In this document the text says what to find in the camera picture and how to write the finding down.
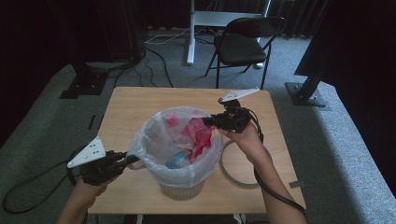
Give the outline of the black stand with bolted base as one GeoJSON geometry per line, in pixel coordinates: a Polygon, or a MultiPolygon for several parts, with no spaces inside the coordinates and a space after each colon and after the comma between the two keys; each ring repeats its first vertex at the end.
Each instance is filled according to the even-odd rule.
{"type": "Polygon", "coordinates": [[[286,82],[285,86],[295,105],[325,108],[328,104],[322,99],[318,84],[325,77],[329,61],[319,49],[310,46],[300,60],[294,74],[306,76],[304,82],[286,82]]]}

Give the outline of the white desk frame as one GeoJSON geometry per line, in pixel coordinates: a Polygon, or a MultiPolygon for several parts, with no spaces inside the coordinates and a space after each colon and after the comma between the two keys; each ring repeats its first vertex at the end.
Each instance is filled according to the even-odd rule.
{"type": "Polygon", "coordinates": [[[218,26],[225,27],[230,21],[239,18],[259,18],[268,15],[272,0],[264,0],[264,7],[261,13],[245,13],[245,12],[222,12],[209,10],[196,10],[195,0],[190,0],[190,35],[187,53],[187,65],[194,64],[195,55],[195,27],[196,26],[218,26]]]}

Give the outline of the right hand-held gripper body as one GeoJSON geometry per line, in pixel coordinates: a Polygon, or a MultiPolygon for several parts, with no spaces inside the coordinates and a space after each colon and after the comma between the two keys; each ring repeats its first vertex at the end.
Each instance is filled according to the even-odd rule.
{"type": "Polygon", "coordinates": [[[239,99],[257,91],[258,89],[229,91],[225,96],[219,98],[219,103],[225,108],[223,113],[217,114],[217,116],[224,117],[220,121],[224,123],[225,129],[222,130],[241,133],[252,120],[256,120],[249,109],[240,105],[239,99]]]}

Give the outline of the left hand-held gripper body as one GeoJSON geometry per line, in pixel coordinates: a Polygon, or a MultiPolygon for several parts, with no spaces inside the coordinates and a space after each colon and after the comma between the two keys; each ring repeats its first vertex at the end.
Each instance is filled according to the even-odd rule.
{"type": "Polygon", "coordinates": [[[108,156],[109,151],[105,150],[102,139],[96,136],[66,164],[66,167],[69,171],[78,168],[85,183],[99,186],[120,175],[124,169],[118,165],[122,160],[111,159],[108,156]]]}

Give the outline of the black folding chair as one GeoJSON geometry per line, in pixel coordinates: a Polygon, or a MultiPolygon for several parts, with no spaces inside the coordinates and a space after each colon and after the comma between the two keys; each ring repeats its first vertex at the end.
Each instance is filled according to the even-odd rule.
{"type": "Polygon", "coordinates": [[[272,52],[272,42],[281,35],[286,21],[283,17],[239,18],[230,21],[221,35],[214,38],[215,51],[205,71],[216,70],[216,88],[219,87],[220,70],[223,68],[250,66],[263,63],[263,89],[272,52]]]}

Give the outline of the ribbed beige trash bin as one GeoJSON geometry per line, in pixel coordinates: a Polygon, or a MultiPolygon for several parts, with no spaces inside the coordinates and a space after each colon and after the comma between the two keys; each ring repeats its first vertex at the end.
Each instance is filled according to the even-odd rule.
{"type": "Polygon", "coordinates": [[[162,193],[173,200],[187,201],[196,197],[204,188],[204,179],[193,179],[189,176],[170,176],[159,178],[162,193]]]}

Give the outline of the blue and white cup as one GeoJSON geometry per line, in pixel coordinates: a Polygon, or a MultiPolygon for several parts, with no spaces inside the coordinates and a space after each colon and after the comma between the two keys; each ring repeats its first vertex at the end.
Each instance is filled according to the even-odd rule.
{"type": "Polygon", "coordinates": [[[190,164],[188,154],[186,152],[178,152],[168,160],[165,166],[169,169],[180,169],[190,164]]]}

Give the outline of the person's right hand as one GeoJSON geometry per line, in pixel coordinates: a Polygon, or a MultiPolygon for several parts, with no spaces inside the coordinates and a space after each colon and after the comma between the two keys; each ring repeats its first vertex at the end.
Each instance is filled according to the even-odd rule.
{"type": "Polygon", "coordinates": [[[266,152],[264,151],[256,127],[252,123],[249,123],[241,133],[225,130],[220,130],[219,132],[233,140],[253,164],[266,158],[266,152]]]}

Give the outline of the crumpled red-pink plastic wrapper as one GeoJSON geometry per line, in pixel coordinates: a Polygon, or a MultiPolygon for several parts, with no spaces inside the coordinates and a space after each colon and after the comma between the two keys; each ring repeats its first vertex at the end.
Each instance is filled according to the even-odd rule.
{"type": "Polygon", "coordinates": [[[188,158],[191,163],[203,153],[205,147],[211,147],[214,126],[206,126],[202,118],[192,118],[181,132],[183,136],[193,140],[192,150],[188,158]]]}

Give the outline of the black stand with square base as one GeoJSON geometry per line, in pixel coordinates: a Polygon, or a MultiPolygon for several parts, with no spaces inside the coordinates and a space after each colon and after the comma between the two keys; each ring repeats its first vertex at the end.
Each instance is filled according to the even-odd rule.
{"type": "Polygon", "coordinates": [[[55,20],[58,23],[60,32],[64,37],[64,51],[67,58],[76,72],[75,78],[67,90],[61,93],[61,99],[77,99],[80,95],[100,95],[108,72],[94,72],[86,64],[86,61],[79,49],[75,35],[68,24],[66,15],[62,10],[59,0],[46,0],[55,20]]]}

